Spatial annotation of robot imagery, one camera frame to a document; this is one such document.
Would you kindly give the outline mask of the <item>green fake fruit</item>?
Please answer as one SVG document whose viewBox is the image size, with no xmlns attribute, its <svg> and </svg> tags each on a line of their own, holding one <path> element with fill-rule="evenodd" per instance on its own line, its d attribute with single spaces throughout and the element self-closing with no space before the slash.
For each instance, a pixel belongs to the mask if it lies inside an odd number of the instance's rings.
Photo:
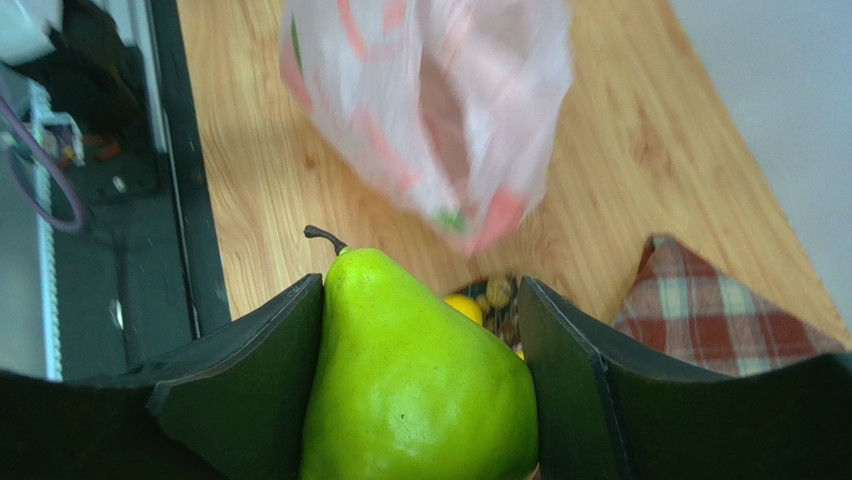
<svg viewBox="0 0 852 480">
<path fill-rule="evenodd" d="M 384 252 L 332 244 L 300 477 L 532 478 L 524 360 Z"/>
</svg>

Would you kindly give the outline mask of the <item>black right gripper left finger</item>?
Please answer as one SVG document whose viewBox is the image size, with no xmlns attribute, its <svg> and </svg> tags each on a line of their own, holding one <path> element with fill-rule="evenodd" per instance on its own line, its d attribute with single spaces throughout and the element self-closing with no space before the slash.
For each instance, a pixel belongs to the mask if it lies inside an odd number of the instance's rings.
<svg viewBox="0 0 852 480">
<path fill-rule="evenodd" d="M 1 375 L 5 479 L 293 479 L 318 357 L 309 274 L 242 318 L 119 375 Z"/>
</svg>

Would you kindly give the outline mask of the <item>pink plastic bag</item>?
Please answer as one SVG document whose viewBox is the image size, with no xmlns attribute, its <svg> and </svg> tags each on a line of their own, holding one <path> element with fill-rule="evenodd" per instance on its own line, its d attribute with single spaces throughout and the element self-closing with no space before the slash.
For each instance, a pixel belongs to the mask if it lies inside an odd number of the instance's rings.
<svg viewBox="0 0 852 480">
<path fill-rule="evenodd" d="M 363 182 L 472 255 L 545 195 L 570 27 L 563 1 L 289 1 L 280 76 Z"/>
</svg>

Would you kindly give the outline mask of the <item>fake grape bunch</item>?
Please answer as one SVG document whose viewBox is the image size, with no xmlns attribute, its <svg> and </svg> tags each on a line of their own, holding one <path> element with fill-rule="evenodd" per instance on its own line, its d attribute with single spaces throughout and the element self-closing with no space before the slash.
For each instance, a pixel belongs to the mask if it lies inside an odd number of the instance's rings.
<svg viewBox="0 0 852 480">
<path fill-rule="evenodd" d="M 522 350 L 518 292 L 520 278 L 498 273 L 473 282 L 459 293 L 474 300 L 483 313 L 484 327 L 516 353 Z"/>
</svg>

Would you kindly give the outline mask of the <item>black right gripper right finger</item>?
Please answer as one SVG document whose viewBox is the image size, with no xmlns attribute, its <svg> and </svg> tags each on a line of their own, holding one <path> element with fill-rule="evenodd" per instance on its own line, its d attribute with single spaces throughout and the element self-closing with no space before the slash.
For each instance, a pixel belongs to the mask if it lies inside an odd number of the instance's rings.
<svg viewBox="0 0 852 480">
<path fill-rule="evenodd" d="M 545 479 L 847 479 L 851 357 L 728 377 L 657 352 L 543 282 L 518 295 Z"/>
</svg>

